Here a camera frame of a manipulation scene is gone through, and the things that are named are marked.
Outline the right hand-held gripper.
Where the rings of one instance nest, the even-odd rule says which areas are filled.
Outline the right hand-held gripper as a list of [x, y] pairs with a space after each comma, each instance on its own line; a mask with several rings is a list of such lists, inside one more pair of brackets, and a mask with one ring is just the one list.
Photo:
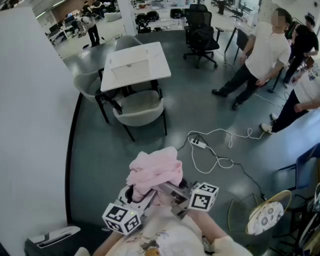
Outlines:
[[173, 198], [171, 212], [182, 220], [188, 210], [208, 212], [214, 205], [219, 187], [203, 182], [188, 182], [182, 178], [179, 185], [166, 182], [159, 188]]

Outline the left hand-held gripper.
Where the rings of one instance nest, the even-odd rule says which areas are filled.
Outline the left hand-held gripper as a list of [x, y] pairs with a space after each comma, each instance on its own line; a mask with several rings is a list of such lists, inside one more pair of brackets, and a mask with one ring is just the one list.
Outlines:
[[108, 204], [102, 219], [109, 230], [128, 236], [142, 225], [145, 211], [151, 206], [157, 191], [149, 190], [138, 201], [134, 200], [133, 192], [133, 186], [125, 186], [115, 202]]

